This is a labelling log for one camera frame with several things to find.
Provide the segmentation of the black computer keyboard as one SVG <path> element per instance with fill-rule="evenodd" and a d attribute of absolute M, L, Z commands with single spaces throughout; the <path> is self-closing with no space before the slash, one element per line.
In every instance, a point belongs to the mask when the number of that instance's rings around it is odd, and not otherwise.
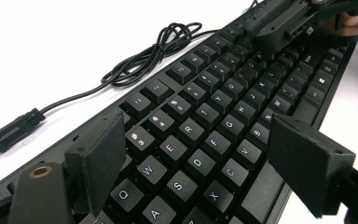
<path fill-rule="evenodd" d="M 353 46 L 321 28 L 263 53 L 245 14 L 0 181 L 0 224 L 278 224 L 290 188 L 269 164 L 270 123 L 319 126 Z M 101 212 L 74 210 L 64 153 L 124 115 L 126 159 Z"/>

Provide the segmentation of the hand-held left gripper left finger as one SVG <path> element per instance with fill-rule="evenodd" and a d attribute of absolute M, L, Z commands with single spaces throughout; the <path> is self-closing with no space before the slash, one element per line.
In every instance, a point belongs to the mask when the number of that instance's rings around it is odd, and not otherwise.
<path fill-rule="evenodd" d="M 64 153 L 76 177 L 74 210 L 98 215 L 126 159 L 124 115 L 113 112 L 91 123 Z"/>

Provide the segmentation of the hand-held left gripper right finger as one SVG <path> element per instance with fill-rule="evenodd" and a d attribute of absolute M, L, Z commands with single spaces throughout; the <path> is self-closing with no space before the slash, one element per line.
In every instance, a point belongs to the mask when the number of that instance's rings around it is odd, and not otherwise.
<path fill-rule="evenodd" d="M 276 114 L 267 146 L 268 162 L 317 218 L 337 213 L 338 184 L 356 155 L 300 119 Z"/>

